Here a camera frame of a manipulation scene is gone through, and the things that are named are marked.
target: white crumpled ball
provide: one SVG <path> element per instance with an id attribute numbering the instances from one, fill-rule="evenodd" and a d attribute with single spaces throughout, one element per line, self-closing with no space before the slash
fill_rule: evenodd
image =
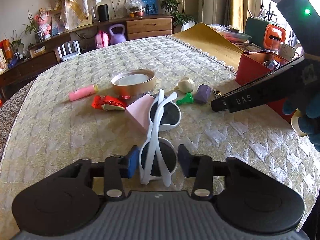
<path id="1" fill-rule="evenodd" d="M 195 83 L 191 78 L 184 77 L 178 83 L 178 86 L 174 88 L 175 90 L 180 90 L 182 93 L 191 93 L 195 89 Z"/>

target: purple geometric block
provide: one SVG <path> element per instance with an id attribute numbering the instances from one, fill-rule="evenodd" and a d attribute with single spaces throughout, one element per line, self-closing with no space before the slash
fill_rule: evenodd
<path id="1" fill-rule="evenodd" d="M 196 101 L 197 103 L 206 104 L 208 102 L 210 93 L 211 93 L 211 87 L 202 84 L 199 86 L 197 93 L 193 95 L 193 100 Z"/>

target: blue glove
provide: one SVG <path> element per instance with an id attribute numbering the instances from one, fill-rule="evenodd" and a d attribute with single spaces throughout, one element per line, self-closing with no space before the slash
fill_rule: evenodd
<path id="1" fill-rule="evenodd" d="M 283 113 L 284 114 L 292 114 L 296 110 L 290 100 L 285 101 L 283 105 Z M 301 131 L 309 134 L 309 140 L 312 144 L 314 144 L 316 150 L 320 152 L 320 132 L 316 133 L 314 124 L 310 121 L 310 119 L 320 117 L 320 92 L 317 93 L 311 101 L 308 103 L 306 107 L 306 115 L 303 117 L 299 117 L 298 125 Z"/>

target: lace trim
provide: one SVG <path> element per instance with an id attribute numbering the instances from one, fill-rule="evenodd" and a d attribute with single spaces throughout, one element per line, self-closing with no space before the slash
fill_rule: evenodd
<path id="1" fill-rule="evenodd" d="M 218 62 L 219 64 L 223 65 L 225 68 L 227 68 L 228 70 L 232 71 L 234 74 L 236 74 L 237 72 L 235 71 L 235 68 L 233 66 L 230 65 L 226 65 L 226 63 L 222 60 L 218 60 L 217 57 L 215 56 L 210 56 L 208 52 L 202 51 L 202 49 L 198 49 L 196 46 L 191 45 L 190 43 L 187 43 L 185 41 L 182 41 L 174 36 L 172 36 L 171 34 L 166 35 L 166 37 L 175 40 L 193 50 L 196 50 L 197 52 L 207 56 L 210 60 L 214 61 L 214 62 Z"/>

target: orange container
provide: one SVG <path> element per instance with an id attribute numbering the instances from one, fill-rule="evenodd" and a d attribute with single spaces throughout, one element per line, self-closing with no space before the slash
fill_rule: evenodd
<path id="1" fill-rule="evenodd" d="M 13 57 L 13 52 L 10 46 L 9 40 L 3 40 L 2 45 L 4 48 L 4 55 L 6 59 L 11 59 Z"/>
<path id="2" fill-rule="evenodd" d="M 263 39 L 263 47 L 270 49 L 272 45 L 272 39 L 277 39 L 281 42 L 285 42 L 286 30 L 278 25 L 268 24 Z"/>
<path id="3" fill-rule="evenodd" d="M 268 60 L 276 60 L 284 65 L 288 61 L 283 57 L 273 53 L 273 52 L 249 52 L 243 53 L 240 58 L 239 67 L 236 75 L 236 82 L 243 86 L 248 82 L 251 82 L 257 78 L 264 76 L 265 74 L 271 72 L 270 69 L 262 65 L 262 63 Z M 290 123 L 291 115 L 283 114 L 282 107 L 286 98 L 269 102 L 267 105 L 277 112 L 283 119 Z"/>

